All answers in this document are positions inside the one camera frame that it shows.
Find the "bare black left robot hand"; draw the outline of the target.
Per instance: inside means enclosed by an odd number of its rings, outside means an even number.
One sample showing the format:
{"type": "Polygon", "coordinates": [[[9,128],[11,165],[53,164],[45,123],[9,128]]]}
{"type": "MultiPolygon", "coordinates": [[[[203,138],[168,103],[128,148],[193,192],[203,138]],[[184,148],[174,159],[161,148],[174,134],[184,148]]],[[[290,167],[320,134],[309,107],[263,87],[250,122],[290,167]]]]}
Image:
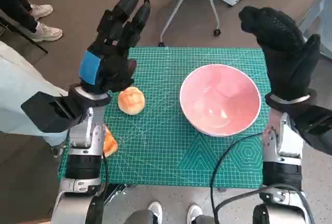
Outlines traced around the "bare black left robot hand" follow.
{"type": "Polygon", "coordinates": [[[137,62],[128,57],[137,45],[150,15],[150,2],[120,0],[105,10],[97,27],[95,41],[88,47],[80,65],[80,84],[85,91],[102,94],[119,92],[131,86],[137,62]]]}

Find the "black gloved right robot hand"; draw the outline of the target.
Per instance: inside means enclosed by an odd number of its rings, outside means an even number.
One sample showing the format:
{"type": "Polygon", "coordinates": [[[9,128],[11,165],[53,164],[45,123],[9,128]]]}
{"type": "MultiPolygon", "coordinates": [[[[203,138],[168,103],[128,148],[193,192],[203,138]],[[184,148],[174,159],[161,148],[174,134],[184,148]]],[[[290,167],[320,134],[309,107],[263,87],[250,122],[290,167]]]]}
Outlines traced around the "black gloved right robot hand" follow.
{"type": "Polygon", "coordinates": [[[264,53],[271,93],[286,101],[313,95],[309,85],[319,60],[320,36],[304,40],[291,17],[269,7],[245,6],[239,18],[241,29],[256,37],[264,53]]]}

